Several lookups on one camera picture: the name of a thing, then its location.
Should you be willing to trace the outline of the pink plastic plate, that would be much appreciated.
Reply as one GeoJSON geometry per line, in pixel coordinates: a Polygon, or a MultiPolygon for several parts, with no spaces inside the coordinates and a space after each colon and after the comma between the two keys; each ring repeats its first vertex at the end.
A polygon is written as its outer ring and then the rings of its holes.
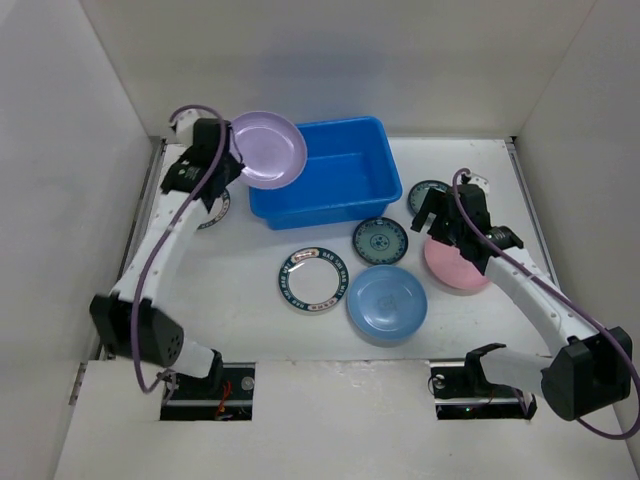
{"type": "Polygon", "coordinates": [[[471,262],[465,260],[455,247],[427,237],[423,253],[427,268],[433,276],[456,291],[475,293],[491,283],[471,262]]]}

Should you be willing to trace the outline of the purple plastic plate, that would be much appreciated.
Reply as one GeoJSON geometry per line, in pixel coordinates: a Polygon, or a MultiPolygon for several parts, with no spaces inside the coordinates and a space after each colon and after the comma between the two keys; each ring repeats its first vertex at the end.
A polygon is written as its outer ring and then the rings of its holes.
{"type": "Polygon", "coordinates": [[[307,163],[307,145],[300,130],[283,116],[252,111],[231,121],[231,152],[242,161],[240,181],[260,190],[293,183],[307,163]]]}

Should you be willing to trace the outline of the white plate green lettered rim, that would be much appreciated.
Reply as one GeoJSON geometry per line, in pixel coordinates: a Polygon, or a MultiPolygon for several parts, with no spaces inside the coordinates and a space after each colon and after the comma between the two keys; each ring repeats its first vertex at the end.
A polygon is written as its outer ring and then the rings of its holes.
{"type": "Polygon", "coordinates": [[[323,247],[306,247],[290,254],[278,271],[278,289],[296,313],[316,315],[334,308],[349,287],[344,260],[323,247]]]}

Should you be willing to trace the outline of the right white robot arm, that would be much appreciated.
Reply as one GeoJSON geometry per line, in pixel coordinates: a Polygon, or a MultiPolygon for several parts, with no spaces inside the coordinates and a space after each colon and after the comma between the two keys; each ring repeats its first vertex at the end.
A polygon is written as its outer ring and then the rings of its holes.
{"type": "Polygon", "coordinates": [[[638,378],[629,335],[578,312],[535,265],[522,240],[508,227],[492,225],[479,186],[428,191],[411,228],[426,229],[433,240],[457,249],[513,301],[549,350],[542,358],[493,343],[468,352],[463,381],[470,392],[514,387],[542,397],[566,421],[629,396],[638,378]]]}

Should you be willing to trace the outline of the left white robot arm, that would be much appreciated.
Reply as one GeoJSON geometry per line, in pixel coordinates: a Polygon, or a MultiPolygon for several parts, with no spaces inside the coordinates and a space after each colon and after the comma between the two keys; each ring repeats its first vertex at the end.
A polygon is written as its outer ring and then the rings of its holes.
{"type": "Polygon", "coordinates": [[[164,306],[177,268],[215,201],[241,174],[231,152],[233,127],[221,118],[176,118],[185,150],[158,187],[156,209],[133,259],[89,310],[105,350],[132,361],[145,394],[160,382],[190,377],[199,393],[218,393],[225,381],[221,354],[190,339],[164,306]]]}

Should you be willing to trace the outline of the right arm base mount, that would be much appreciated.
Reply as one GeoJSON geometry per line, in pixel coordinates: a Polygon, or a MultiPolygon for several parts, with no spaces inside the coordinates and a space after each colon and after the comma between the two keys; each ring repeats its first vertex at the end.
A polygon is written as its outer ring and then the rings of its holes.
{"type": "Polygon", "coordinates": [[[504,385],[474,386],[463,360],[432,361],[427,380],[438,420],[530,421],[538,405],[533,394],[504,385]]]}

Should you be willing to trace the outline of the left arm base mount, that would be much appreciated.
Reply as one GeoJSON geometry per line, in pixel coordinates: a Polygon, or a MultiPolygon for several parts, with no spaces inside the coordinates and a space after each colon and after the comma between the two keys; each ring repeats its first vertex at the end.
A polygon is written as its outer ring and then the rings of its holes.
{"type": "Polygon", "coordinates": [[[166,385],[160,408],[161,421],[251,421],[255,388],[255,363],[226,363],[219,385],[178,374],[170,395],[166,385]]]}

